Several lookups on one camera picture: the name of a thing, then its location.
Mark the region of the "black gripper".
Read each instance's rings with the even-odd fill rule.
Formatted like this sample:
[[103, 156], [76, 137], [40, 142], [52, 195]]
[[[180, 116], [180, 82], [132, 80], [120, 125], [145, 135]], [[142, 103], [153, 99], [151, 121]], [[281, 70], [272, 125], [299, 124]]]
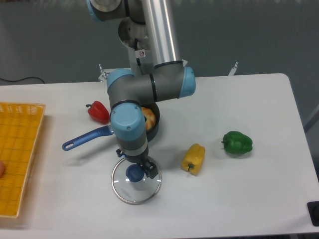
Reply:
[[157, 165], [152, 160], [148, 159], [148, 148], [146, 148], [143, 153], [135, 156], [124, 154], [124, 152], [120, 149], [116, 150], [116, 154], [119, 158], [124, 157], [131, 163], [139, 164], [139, 167], [144, 171], [148, 178], [154, 179], [158, 175]]

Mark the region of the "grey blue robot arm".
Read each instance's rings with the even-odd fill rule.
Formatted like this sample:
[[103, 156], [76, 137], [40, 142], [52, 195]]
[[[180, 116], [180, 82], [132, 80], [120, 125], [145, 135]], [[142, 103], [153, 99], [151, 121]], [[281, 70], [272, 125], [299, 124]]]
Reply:
[[100, 21], [127, 18], [140, 25], [149, 41], [153, 69], [137, 74], [128, 69], [112, 71], [106, 79], [111, 106], [111, 127], [117, 153], [137, 164], [149, 178], [159, 170], [149, 157], [142, 107], [192, 95], [196, 89], [193, 70], [185, 67], [179, 53], [169, 0], [89, 0], [91, 15]]

